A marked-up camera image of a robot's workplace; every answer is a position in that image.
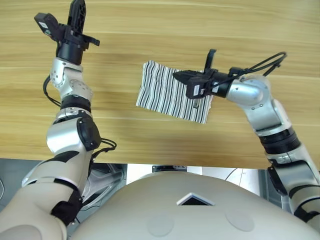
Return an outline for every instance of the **black cable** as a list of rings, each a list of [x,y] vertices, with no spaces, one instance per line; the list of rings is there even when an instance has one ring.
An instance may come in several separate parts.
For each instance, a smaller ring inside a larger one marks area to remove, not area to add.
[[[242,179],[242,175],[244,174],[244,169],[242,168],[242,172],[241,172],[241,177],[240,177],[240,182],[239,182],[239,187],[241,185],[241,179]]]
[[[116,143],[115,141],[112,141],[112,140],[107,139],[107,138],[103,138],[103,137],[102,137],[102,138],[101,138],[101,142],[104,143],[104,144],[107,144],[107,145],[109,145],[109,146],[111,146],[111,147],[105,147],[105,148],[102,148],[102,149],[94,152],[94,153],[92,154],[92,156],[91,156],[91,162],[93,162],[94,159],[97,158],[97,156],[98,156],[100,153],[102,153],[102,152],[107,153],[107,152],[109,152],[109,151],[113,151],[113,150],[115,150],[116,147],[117,147],[117,143]]]
[[[226,176],[225,181],[228,180],[228,178],[231,176],[231,174],[233,174],[235,172],[235,170],[237,170],[238,168],[233,169],[228,176]]]
[[[75,220],[76,220],[79,224],[81,224],[81,222],[79,221],[79,219],[78,219],[77,216],[75,217]]]
[[[278,57],[278,56],[281,56],[279,58],[277,58],[276,60],[272,61],[272,62],[269,62],[270,60]],[[267,76],[268,74],[270,74],[275,68],[278,68],[280,67],[280,63],[285,59],[285,57],[287,56],[287,53],[285,51],[281,51],[281,52],[278,52],[277,54],[271,56],[271,57],[268,57],[267,59],[259,62],[258,64],[256,65],[253,65],[252,67],[250,68],[245,68],[245,69],[242,69],[241,72],[239,72],[238,74],[236,74],[235,76],[230,76],[228,79],[224,80],[224,81],[221,81],[221,82],[218,82],[214,85],[212,85],[210,88],[213,89],[219,85],[222,85],[222,84],[225,84],[225,83],[228,83],[230,81],[233,81],[239,77],[241,77],[242,75],[245,75],[245,74],[251,74],[251,73],[255,73],[255,72],[258,72],[258,71],[261,71],[261,70],[264,70],[266,68],[269,68],[264,74],[263,76]]]
[[[94,205],[94,206],[89,207],[89,208],[88,208],[88,209],[86,209],[86,210],[80,210],[80,212],[88,211],[89,209],[92,209],[92,208],[94,208],[94,207],[99,208],[100,206]]]
[[[43,82],[43,86],[42,86],[43,93],[54,105],[57,105],[58,107],[60,107],[61,103],[59,101],[55,100],[54,98],[50,97],[47,92],[47,86],[48,86],[49,82],[50,82],[50,75],[48,75]]]

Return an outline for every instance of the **black and white striped fabric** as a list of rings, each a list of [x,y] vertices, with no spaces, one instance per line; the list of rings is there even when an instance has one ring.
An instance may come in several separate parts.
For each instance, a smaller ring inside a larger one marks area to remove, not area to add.
[[[194,108],[195,100],[186,97],[187,86],[172,76],[178,71],[151,60],[143,64],[136,106],[205,124],[213,96],[201,98],[199,107]]]

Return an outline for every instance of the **wood grain surface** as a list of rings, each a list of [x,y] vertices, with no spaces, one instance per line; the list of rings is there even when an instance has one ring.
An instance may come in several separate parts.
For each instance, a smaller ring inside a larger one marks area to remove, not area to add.
[[[58,108],[43,95],[56,44],[33,17],[66,23],[70,1],[0,0],[0,158],[52,157],[46,133]],[[84,33],[101,41],[83,54],[101,136],[118,143],[99,162],[266,168],[263,147],[235,104],[215,98],[207,124],[136,107],[142,65],[201,70],[250,67],[288,57],[269,79],[320,168],[319,0],[87,0]],[[50,86],[49,93],[58,97]]]

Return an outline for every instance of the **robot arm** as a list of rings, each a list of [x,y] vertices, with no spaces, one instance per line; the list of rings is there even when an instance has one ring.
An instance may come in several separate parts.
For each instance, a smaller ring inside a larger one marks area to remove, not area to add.
[[[280,66],[286,54],[278,53],[251,68],[233,67],[226,74],[210,68],[214,52],[209,52],[203,73],[187,70],[173,76],[187,85],[188,98],[199,99],[212,94],[243,109],[271,163],[268,172],[275,189],[289,196],[290,208],[296,217],[320,232],[320,174],[283,106],[272,97],[270,83],[265,77]],[[280,55],[283,55],[280,60],[266,65],[271,68],[264,75],[244,76],[264,69],[256,67]]]
[[[259,137],[275,189],[289,196],[296,217],[320,232],[320,174],[281,103],[271,96],[269,81],[261,75],[234,80],[226,98],[243,109]]]
[[[57,41],[50,80],[61,98],[60,111],[47,132],[52,159],[39,164],[0,215],[0,239],[65,240],[66,226],[82,207],[93,150],[101,138],[91,115],[92,91],[80,65],[89,43],[82,34],[86,16],[83,0],[70,6],[68,25],[51,14],[35,17],[42,31]]]

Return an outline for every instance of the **black strap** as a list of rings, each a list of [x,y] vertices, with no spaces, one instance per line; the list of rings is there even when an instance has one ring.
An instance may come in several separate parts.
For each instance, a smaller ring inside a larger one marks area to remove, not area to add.
[[[72,183],[57,178],[54,180],[54,182],[73,189],[68,201],[58,202],[51,210],[51,215],[59,218],[64,225],[68,226],[76,218],[83,206],[82,197],[78,188]]]
[[[304,201],[302,204],[299,205],[299,207],[295,210],[294,215],[296,217],[298,217],[299,219],[301,219],[302,221],[304,221],[305,223],[307,223],[308,221],[310,221],[311,219],[313,219],[315,216],[320,215],[320,212],[318,211],[310,211],[310,212],[306,212],[302,207],[303,205],[305,205],[308,202],[311,202],[313,200],[317,200],[320,199],[320,197],[316,197],[316,198],[312,198],[309,199],[307,201]]]

